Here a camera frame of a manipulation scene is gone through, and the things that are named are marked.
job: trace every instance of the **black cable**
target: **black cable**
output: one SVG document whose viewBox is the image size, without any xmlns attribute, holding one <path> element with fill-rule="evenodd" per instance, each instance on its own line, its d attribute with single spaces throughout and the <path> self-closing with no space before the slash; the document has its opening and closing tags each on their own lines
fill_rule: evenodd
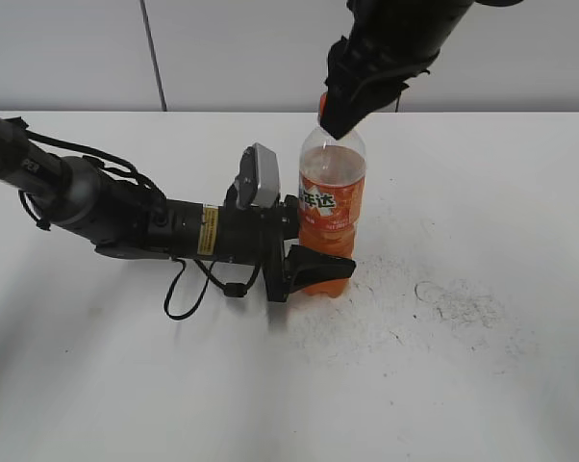
<svg viewBox="0 0 579 462">
<path fill-rule="evenodd" d="M 260 269 L 262 268 L 262 263 L 258 262 L 253 271 L 251 272 L 251 277 L 246 282 L 246 284 L 242 284 L 239 282 L 226 282 L 223 283 L 219 281 L 211 271 L 211 269 L 206 268 L 206 266 L 200 260 L 193 260 L 193 263 L 197 265 L 198 268 L 206 274 L 206 276 L 215 284 L 219 289 L 223 291 L 226 296 L 230 296 L 233 298 L 242 298 L 247 295 L 247 292 L 253 287 L 255 281 L 258 279 L 258 274 L 260 273 Z"/>
<path fill-rule="evenodd" d="M 40 135 L 39 133 L 35 133 L 30 130 L 25 130 L 24 132 L 27 135 L 27 138 L 29 138 L 30 140 L 41 142 L 42 144 L 47 144 L 49 146 L 58 147 L 60 149 L 66 149 L 68 151 L 75 151 L 81 152 L 83 154 L 89 154 L 89 156 L 98 157 L 99 159 L 103 159 L 108 162 L 114 162 L 115 164 L 127 168 L 129 171 L 134 173 L 134 175 L 138 175 L 138 169 L 131 162 L 125 161 L 124 159 L 116 157 L 107 152 L 100 151 L 99 149 L 95 149 L 94 147 L 84 146 L 82 144 L 76 144 L 74 142 L 69 141 L 57 140 L 55 138 Z"/>
<path fill-rule="evenodd" d="M 99 149 L 95 149 L 94 147 L 85 146 L 83 144 L 76 144 L 74 142 L 57 140 L 55 138 L 46 137 L 44 135 L 40 135 L 39 133 L 32 132 L 30 130 L 24 130 L 27 137 L 32 141 L 41 142 L 42 144 L 47 144 L 49 146 L 58 147 L 59 149 L 66 149 L 68 151 L 80 152 L 82 154 L 87 154 L 89 156 L 103 159 L 104 161 L 112 162 L 119 166 L 125 167 L 130 171 L 130 175 L 124 174 L 120 170 L 112 169 L 111 167 L 103 167 L 106 171 L 110 173 L 117 174 L 122 176 L 123 178 L 133 178 L 135 179 L 140 186 L 148 187 L 152 191 L 154 191 L 157 195 L 157 216 L 160 222 L 164 221 L 165 219 L 165 211 L 166 211 L 166 198 L 165 194 L 160 190 L 153 181 L 145 175 L 142 175 L 136 166 L 134 166 L 131 162 L 128 162 L 120 157 L 114 156 L 113 154 L 109 154 L 107 152 L 101 151 Z"/>
<path fill-rule="evenodd" d="M 206 278 L 206 282 L 204 283 L 204 287 L 202 288 L 202 292 L 200 292 L 200 296 L 197 298 L 197 300 L 195 301 L 195 304 L 193 305 L 193 307 L 189 311 L 187 311 L 184 315 L 172 315 L 172 314 L 170 314 L 170 300 L 172 299 L 172 295 L 174 294 L 174 289 L 176 288 L 176 283 L 178 283 L 178 280 L 181 278 L 181 276 L 183 275 L 183 273 L 187 269 L 187 263 L 182 258 L 172 257 L 172 261 L 176 262 L 176 263 L 180 263 L 183 268 L 176 275 L 176 277 L 174 278 L 174 280 L 170 284 L 170 288 L 168 289 L 167 294 L 165 295 L 164 311 L 171 320 L 184 321 L 187 318 L 190 318 L 191 316 L 193 316 L 193 314 L 200 307 L 200 304 L 202 303 L 202 300 L 204 299 L 204 294 L 206 293 L 207 289 L 209 288 L 209 282 L 211 282 L 211 278 L 210 277 Z M 212 270 L 215 263 L 216 262 L 212 262 L 211 266 L 209 268 L 207 268 L 207 270 L 208 271 Z"/>
<path fill-rule="evenodd" d="M 33 221 L 36 223 L 36 226 L 44 231 L 50 231 L 50 221 L 44 217 L 38 217 L 33 213 L 31 206 L 27 202 L 27 194 L 24 191 L 18 191 L 18 197 L 20 198 L 20 203 L 22 204 L 25 212 L 33 219 Z"/>
</svg>

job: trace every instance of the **cable connector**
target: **cable connector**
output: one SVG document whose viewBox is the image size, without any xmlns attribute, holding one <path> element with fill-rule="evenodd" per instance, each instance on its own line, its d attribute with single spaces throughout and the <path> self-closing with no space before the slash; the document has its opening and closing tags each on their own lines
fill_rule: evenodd
<svg viewBox="0 0 579 462">
<path fill-rule="evenodd" d="M 246 284 L 239 282 L 228 282 L 223 286 L 223 294 L 230 298 L 243 298 L 247 292 Z"/>
</svg>

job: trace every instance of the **orange liquid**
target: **orange liquid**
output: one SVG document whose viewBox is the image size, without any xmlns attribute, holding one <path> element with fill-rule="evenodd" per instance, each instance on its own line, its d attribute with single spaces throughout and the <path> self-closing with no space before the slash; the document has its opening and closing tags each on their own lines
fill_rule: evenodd
<svg viewBox="0 0 579 462">
<path fill-rule="evenodd" d="M 308 223 L 300 226 L 300 244 L 311 248 L 316 252 L 327 253 L 336 257 L 351 258 L 354 252 L 354 238 L 356 237 L 356 228 L 353 225 L 348 226 L 342 231 L 336 233 L 327 233 L 320 230 L 314 230 Z M 338 279 L 336 281 L 322 282 L 314 284 L 302 291 L 307 295 L 325 294 L 336 298 L 343 293 L 349 279 Z"/>
<path fill-rule="evenodd" d="M 301 188 L 309 192 L 312 202 L 308 206 L 302 204 L 298 235 L 301 245 L 316 252 L 351 258 L 361 209 L 365 167 L 365 159 L 360 153 L 328 142 L 303 152 L 300 160 Z M 314 195 L 318 197 L 321 193 L 335 198 L 334 207 L 324 214 L 321 214 L 320 206 L 315 210 L 313 203 Z M 335 298 L 342 294 L 348 282 L 349 279 L 322 282 L 303 289 L 303 292 Z"/>
</svg>

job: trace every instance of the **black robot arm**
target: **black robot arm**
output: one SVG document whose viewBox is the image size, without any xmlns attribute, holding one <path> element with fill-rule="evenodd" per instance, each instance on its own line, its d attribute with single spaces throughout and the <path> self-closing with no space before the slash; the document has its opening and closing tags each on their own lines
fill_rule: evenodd
<svg viewBox="0 0 579 462">
<path fill-rule="evenodd" d="M 507 7 L 522 0 L 481 0 Z M 328 92 L 320 124 L 340 139 L 368 114 L 400 97 L 422 72 L 474 0 L 348 0 L 354 14 L 349 38 L 328 54 Z"/>
<path fill-rule="evenodd" d="M 31 140 L 70 149 L 58 157 Z M 130 163 L 102 151 L 27 130 L 22 119 L 0 119 L 0 180 L 20 191 L 42 229 L 50 224 L 88 239 L 95 251 L 120 259 L 180 259 L 262 268 L 270 301 L 309 285 L 350 277 L 355 263 L 293 245 L 298 201 L 279 195 L 276 155 L 254 144 L 220 207 L 168 200 Z M 244 296 L 243 284 L 217 284 L 227 296 Z"/>
</svg>

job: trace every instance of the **white table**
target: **white table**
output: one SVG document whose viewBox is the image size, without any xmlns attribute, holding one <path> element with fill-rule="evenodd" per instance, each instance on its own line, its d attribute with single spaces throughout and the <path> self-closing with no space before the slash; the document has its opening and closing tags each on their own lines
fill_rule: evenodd
<svg viewBox="0 0 579 462">
<path fill-rule="evenodd" d="M 220 203 L 301 114 L 29 113 Z M 347 293 L 268 307 L 38 231 L 0 184 L 0 461 L 579 461 L 579 114 L 373 115 Z M 219 268 L 226 280 L 249 269 Z M 189 266 L 175 302 L 203 277 Z"/>
</svg>

